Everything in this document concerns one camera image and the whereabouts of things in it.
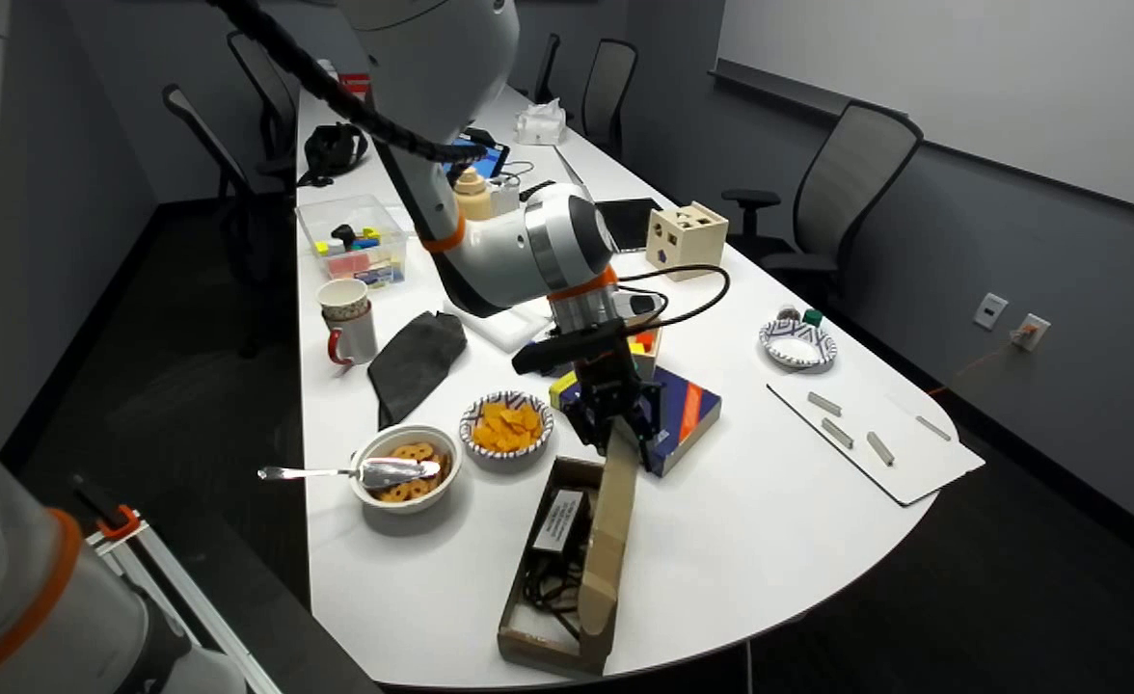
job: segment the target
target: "napkin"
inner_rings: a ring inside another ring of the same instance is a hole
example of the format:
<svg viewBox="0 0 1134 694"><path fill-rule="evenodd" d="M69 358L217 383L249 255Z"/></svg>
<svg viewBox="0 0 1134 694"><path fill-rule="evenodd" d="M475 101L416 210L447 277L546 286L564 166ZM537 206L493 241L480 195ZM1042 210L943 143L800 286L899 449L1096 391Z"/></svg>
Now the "napkin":
<svg viewBox="0 0 1134 694"><path fill-rule="evenodd" d="M422 313L370 364L377 427L402 423L462 355L462 327L447 313Z"/></svg>

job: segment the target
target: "food container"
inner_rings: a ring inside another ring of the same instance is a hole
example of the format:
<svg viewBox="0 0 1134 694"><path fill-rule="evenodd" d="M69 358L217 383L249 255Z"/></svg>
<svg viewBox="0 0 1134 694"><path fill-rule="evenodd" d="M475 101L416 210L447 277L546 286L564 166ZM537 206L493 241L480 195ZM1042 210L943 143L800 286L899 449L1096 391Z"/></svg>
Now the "food container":
<svg viewBox="0 0 1134 694"><path fill-rule="evenodd" d="M530 395L501 391L501 395L475 403L462 414L460 440L462 440L462 450L480 463L526 467L548 449L553 423L557 421L553 421L548 407L542 407Z"/></svg>
<svg viewBox="0 0 1134 694"><path fill-rule="evenodd" d="M370 290L407 281L409 232L373 198L300 206L298 225L325 277L361 277ZM377 236L377 245L345 247L332 241L345 228L361 241Z"/></svg>
<svg viewBox="0 0 1134 694"><path fill-rule="evenodd" d="M363 476L353 477L353 494L361 494L363 507L377 508L377 515L395 515L395 517L415 517L433 508L436 502L447 498L447 489L460 477L460 454L447 431L427 427L427 423L398 423L388 427L377 440L366 445L366 450L353 463L366 463L366 458L402 458L402 449L409 445L433 445L436 449L436 463L443 463L447 471L436 477L436 488L427 494L416 494L409 502L381 502L363 488Z"/></svg>

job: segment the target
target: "headphones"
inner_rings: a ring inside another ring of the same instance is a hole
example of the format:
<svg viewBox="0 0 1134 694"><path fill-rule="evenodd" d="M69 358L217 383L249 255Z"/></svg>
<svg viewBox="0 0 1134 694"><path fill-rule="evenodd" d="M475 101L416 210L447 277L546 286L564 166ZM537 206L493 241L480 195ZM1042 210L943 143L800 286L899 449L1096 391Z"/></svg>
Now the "headphones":
<svg viewBox="0 0 1134 694"><path fill-rule="evenodd" d="M366 160L366 137L357 123L327 123L307 138L307 179L298 186L332 186Z"/></svg>

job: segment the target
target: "cup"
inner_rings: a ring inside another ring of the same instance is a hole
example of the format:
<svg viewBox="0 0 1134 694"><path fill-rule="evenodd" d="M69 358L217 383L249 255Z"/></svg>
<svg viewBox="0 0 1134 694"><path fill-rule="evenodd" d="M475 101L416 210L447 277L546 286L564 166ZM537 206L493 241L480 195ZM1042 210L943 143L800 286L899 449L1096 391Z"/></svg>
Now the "cup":
<svg viewBox="0 0 1134 694"><path fill-rule="evenodd" d="M327 324L327 358L340 368L370 364L377 355L373 339L373 303L366 281L340 277L322 292L325 324Z"/></svg>

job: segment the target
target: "label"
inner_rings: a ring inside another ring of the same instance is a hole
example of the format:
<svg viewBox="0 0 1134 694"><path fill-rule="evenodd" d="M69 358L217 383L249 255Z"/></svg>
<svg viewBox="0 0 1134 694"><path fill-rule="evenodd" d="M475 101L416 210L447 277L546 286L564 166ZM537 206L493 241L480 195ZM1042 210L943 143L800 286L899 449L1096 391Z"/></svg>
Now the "label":
<svg viewBox="0 0 1134 694"><path fill-rule="evenodd" d="M578 507L583 507L583 489L559 489L537 530L533 547L564 557Z"/></svg>

